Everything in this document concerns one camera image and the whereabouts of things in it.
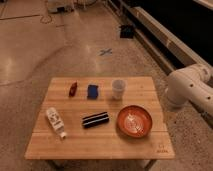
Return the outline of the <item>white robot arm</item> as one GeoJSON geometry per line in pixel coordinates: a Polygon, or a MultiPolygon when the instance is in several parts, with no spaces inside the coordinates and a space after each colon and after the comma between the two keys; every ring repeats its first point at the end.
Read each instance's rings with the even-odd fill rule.
{"type": "Polygon", "coordinates": [[[177,69],[167,76],[165,94],[172,108],[182,108],[187,101],[196,105],[203,120],[213,129],[213,88],[207,84],[210,78],[210,69],[204,64],[177,69]]]}

